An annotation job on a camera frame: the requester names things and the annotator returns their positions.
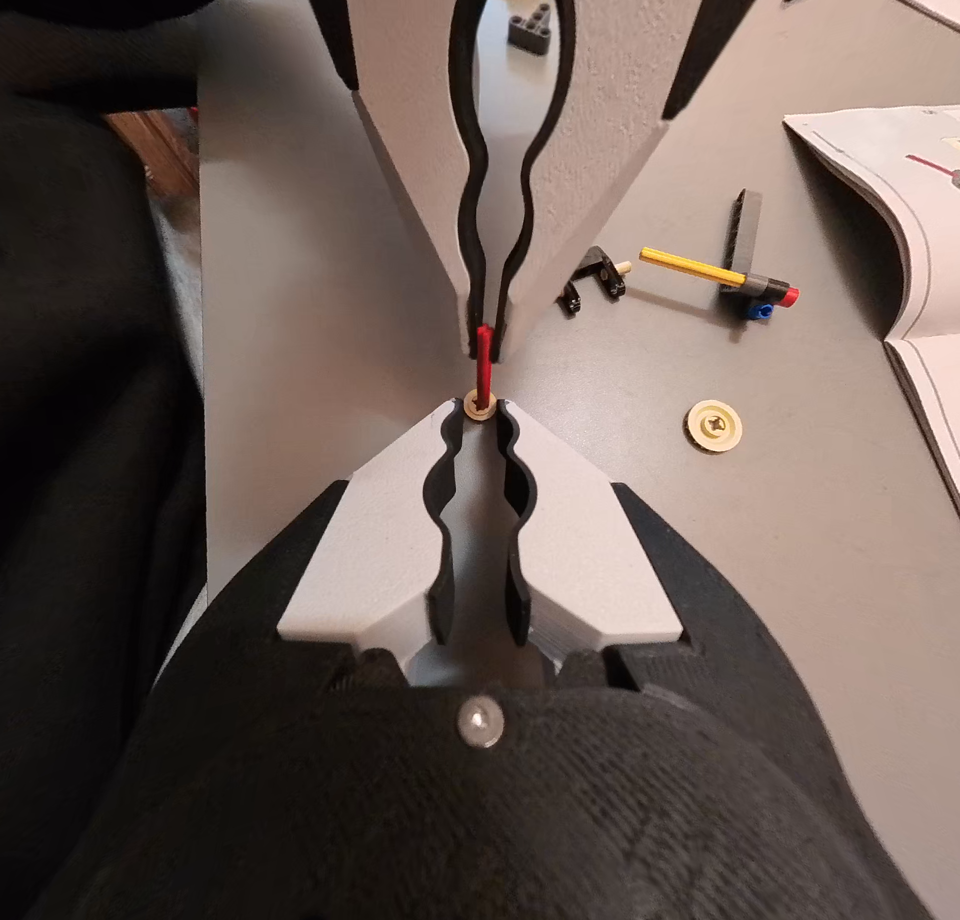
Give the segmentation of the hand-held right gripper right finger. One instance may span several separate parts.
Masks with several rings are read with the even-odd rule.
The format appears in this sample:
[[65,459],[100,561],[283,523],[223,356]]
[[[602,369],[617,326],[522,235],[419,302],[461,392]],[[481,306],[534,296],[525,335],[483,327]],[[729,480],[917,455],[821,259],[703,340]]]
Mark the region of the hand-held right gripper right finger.
[[611,479],[514,401],[497,403],[510,533],[506,613],[519,647],[672,643],[683,626]]

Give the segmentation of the black lego frame with pins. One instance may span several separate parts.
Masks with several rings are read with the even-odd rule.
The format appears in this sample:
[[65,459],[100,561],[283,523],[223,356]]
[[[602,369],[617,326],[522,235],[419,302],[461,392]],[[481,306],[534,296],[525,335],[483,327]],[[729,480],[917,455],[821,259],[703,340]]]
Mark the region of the black lego frame with pins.
[[567,279],[558,297],[558,304],[567,318],[573,318],[582,308],[582,298],[577,290],[577,282],[594,279],[603,290],[610,303],[618,303],[626,295],[625,278],[633,268],[631,261],[615,263],[606,251],[594,245],[588,249],[579,265]]

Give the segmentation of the large tan lego gear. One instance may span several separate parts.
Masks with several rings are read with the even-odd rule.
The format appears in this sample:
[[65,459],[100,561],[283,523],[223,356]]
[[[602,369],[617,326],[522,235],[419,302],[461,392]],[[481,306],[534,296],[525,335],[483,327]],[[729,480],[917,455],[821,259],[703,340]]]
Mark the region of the large tan lego gear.
[[701,451],[725,454],[735,449],[743,438],[743,422],[729,404],[706,399],[695,403],[686,413],[684,429],[688,439]]

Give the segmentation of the red lego axle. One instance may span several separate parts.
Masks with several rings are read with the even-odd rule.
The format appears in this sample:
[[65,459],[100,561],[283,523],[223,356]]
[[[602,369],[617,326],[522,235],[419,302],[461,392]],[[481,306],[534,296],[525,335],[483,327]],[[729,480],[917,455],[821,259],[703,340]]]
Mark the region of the red lego axle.
[[483,323],[478,327],[476,332],[476,386],[473,407],[480,419],[488,419],[494,411],[494,401],[491,396],[493,338],[494,329],[488,324]]

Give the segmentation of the person's black clothed body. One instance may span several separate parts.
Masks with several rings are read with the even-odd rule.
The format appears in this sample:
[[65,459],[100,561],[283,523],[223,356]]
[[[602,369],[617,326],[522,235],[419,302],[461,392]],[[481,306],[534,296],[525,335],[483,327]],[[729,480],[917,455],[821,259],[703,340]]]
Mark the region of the person's black clothed body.
[[136,155],[2,99],[2,733],[119,745],[206,578],[201,394]]

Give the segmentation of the person's left forearm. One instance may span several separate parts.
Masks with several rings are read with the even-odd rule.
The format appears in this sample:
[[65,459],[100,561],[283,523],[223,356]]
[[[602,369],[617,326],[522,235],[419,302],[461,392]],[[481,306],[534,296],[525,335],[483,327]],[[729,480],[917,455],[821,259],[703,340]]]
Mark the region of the person's left forearm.
[[107,114],[197,104],[194,16],[218,0],[1,0],[2,97]]

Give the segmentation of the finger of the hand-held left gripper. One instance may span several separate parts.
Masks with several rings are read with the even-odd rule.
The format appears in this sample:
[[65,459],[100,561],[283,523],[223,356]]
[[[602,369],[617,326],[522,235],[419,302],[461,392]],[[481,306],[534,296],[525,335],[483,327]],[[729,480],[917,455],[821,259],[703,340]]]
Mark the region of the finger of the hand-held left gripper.
[[472,359],[486,286],[477,209],[489,154],[474,90],[486,2],[346,0],[354,100],[450,282]]
[[702,1],[555,0],[556,87],[521,162],[524,218],[500,284],[497,362],[554,304],[666,133]]

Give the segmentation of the open instruction booklet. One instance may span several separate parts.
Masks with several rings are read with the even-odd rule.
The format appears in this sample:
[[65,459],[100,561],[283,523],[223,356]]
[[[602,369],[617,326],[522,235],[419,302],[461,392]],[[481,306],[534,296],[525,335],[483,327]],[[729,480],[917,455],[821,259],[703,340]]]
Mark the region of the open instruction booklet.
[[783,124],[894,236],[903,294],[883,345],[958,506],[958,105],[793,114]]

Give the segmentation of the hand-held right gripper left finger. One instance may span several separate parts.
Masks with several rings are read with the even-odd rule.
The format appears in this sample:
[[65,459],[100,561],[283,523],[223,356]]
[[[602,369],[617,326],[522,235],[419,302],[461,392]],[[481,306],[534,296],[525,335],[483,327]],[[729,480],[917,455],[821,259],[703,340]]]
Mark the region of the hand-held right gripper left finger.
[[353,473],[279,619],[282,639],[354,649],[448,642],[455,582],[442,514],[460,451],[461,401],[450,399]]

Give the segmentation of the dark grey lego piece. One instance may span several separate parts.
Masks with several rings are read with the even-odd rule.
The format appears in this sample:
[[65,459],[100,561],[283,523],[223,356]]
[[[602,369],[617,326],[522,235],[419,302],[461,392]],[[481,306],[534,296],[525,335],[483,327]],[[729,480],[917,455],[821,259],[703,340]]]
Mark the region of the dark grey lego piece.
[[541,2],[526,16],[510,15],[507,44],[538,57],[546,56],[552,38],[550,20],[551,6],[548,2]]

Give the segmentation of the grey lego beam assembly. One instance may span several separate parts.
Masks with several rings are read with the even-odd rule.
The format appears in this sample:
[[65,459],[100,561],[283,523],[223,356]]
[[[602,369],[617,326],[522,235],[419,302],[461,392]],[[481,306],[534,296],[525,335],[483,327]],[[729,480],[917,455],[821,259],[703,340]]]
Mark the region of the grey lego beam assembly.
[[676,273],[714,284],[737,305],[739,315],[746,321],[768,321],[777,310],[792,307],[800,291],[782,281],[753,270],[753,258],[762,212],[762,194],[744,188],[731,207],[726,232],[724,260],[721,266],[683,257],[677,254],[643,247],[639,260]]

